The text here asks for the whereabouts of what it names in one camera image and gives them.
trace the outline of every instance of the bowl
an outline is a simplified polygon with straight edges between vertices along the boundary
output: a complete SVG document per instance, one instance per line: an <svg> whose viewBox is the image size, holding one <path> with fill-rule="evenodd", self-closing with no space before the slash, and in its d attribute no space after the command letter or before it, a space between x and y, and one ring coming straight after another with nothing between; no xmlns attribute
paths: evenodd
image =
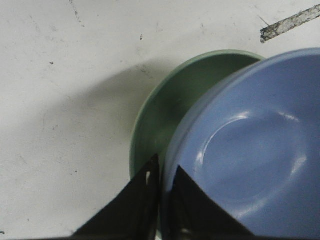
<svg viewBox="0 0 320 240"><path fill-rule="evenodd" d="M227 77L189 110L163 173L162 235L178 165L253 234L320 238L320 48Z"/></svg>
<svg viewBox="0 0 320 240"><path fill-rule="evenodd" d="M182 118L212 86L263 59L240 50L196 56L176 68L148 97L137 117L130 149L133 177L154 155L162 167L169 142Z"/></svg>

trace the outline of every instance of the white surface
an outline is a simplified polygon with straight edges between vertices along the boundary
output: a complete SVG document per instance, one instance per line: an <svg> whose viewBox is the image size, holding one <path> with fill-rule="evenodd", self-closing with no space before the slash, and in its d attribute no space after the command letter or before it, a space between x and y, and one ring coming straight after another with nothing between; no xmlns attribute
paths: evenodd
<svg viewBox="0 0 320 240"><path fill-rule="evenodd" d="M319 3L0 1L0 239L72 234L128 183L135 118L171 70L214 50L320 47L320 18L260 43L260 17Z"/></svg>

